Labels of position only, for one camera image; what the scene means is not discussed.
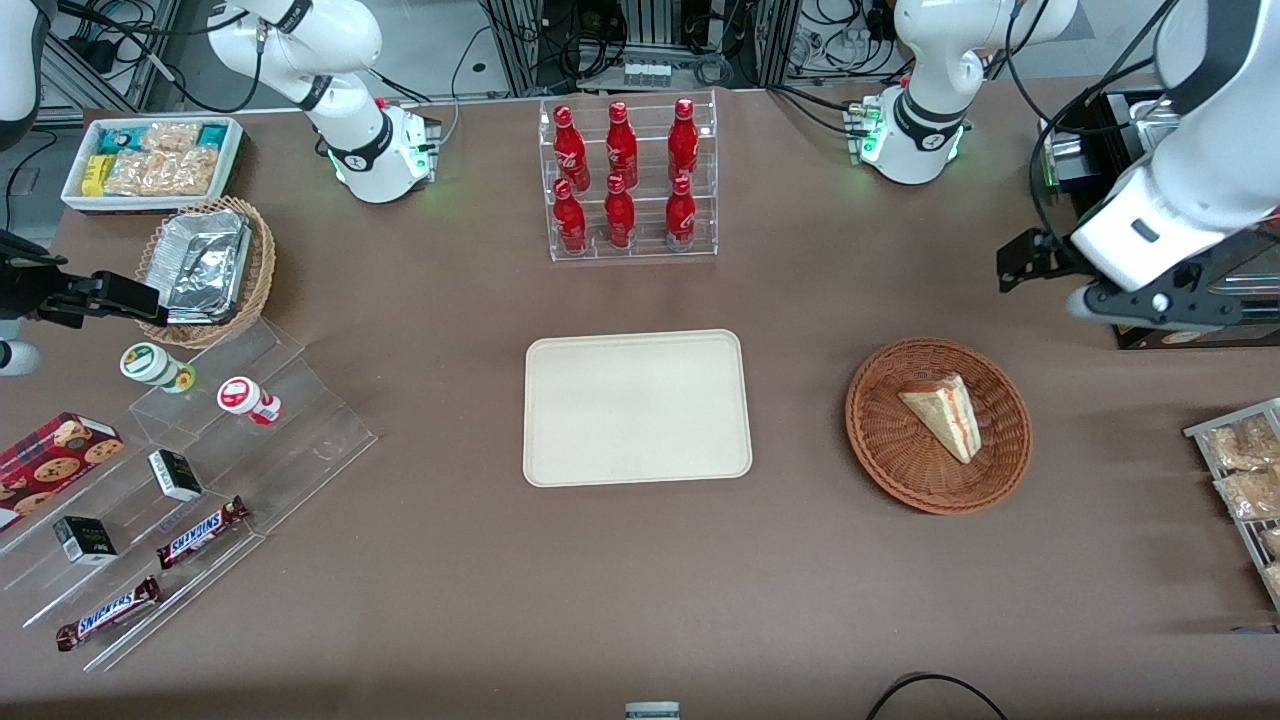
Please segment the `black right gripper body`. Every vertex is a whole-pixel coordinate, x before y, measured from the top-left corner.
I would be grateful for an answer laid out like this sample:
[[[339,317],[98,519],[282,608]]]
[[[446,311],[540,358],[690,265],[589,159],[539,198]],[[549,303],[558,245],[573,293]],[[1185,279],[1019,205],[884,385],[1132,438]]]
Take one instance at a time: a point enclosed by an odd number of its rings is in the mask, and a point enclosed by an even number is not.
[[[54,295],[67,288],[60,266],[68,260],[41,245],[1,232],[1,319],[33,318],[73,327],[70,315],[42,310]]]

